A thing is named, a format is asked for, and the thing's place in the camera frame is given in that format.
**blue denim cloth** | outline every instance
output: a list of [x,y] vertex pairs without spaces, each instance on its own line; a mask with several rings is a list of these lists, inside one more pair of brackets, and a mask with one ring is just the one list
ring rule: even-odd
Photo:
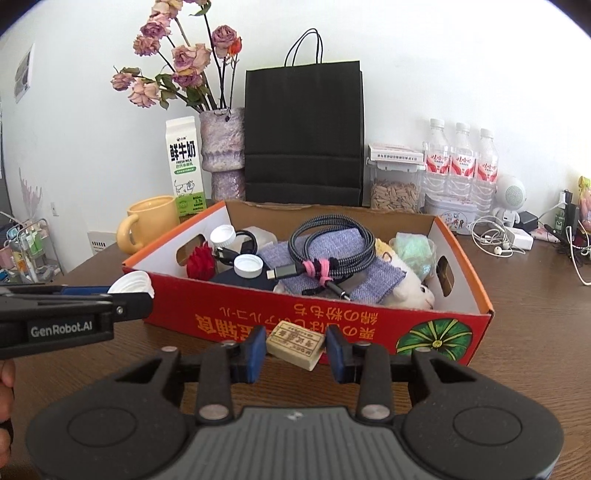
[[[299,252],[304,246],[306,236],[298,237],[295,245]],[[363,238],[355,228],[329,232],[316,238],[310,245],[310,255],[315,258],[345,258],[363,251]],[[277,245],[268,245],[257,253],[269,266],[280,267],[293,263],[287,248],[287,242]],[[406,272],[398,267],[382,262],[374,261],[365,270],[365,281],[350,292],[351,300],[365,304],[377,304],[396,288],[406,276]],[[317,288],[318,280],[307,275],[284,278],[281,282],[285,288],[293,294],[300,295],[303,290]]]

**black paper bag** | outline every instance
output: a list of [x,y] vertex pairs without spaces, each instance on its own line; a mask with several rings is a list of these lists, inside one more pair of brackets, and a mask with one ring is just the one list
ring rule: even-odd
[[[306,32],[296,45],[310,33],[317,34]],[[317,38],[315,64],[246,73],[247,201],[361,205],[359,62],[322,63],[322,54],[318,62]]]

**screw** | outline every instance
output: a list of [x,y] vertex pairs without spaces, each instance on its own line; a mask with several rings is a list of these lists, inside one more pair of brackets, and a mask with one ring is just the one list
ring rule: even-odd
[[212,403],[205,405],[199,409],[199,415],[206,420],[221,420],[225,419],[230,411],[224,405],[219,403]]
[[383,420],[390,416],[390,409],[384,405],[370,404],[361,409],[361,415],[370,420]]

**red cardboard box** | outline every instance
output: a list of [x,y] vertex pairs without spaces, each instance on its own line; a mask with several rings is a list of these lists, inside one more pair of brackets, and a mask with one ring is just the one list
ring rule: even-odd
[[[304,221],[325,213],[348,215],[388,242],[397,232],[422,233],[437,247],[438,275],[427,281],[435,310],[395,310],[341,300],[301,297],[187,278],[184,262],[196,244],[225,223],[256,225],[280,241]],[[273,330],[279,320],[324,333],[338,325],[350,341],[381,343],[408,355],[429,346],[468,364],[493,317],[482,283],[447,226],[437,217],[356,207],[256,205],[221,202],[182,223],[124,262],[126,273],[144,270],[155,290],[147,323],[215,342],[244,340],[256,325]]]

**light green crumpled item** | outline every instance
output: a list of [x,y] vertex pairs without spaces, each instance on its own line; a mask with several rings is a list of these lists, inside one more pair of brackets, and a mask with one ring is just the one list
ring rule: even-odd
[[435,275],[437,255],[435,243],[425,235],[398,232],[388,245],[421,281]]

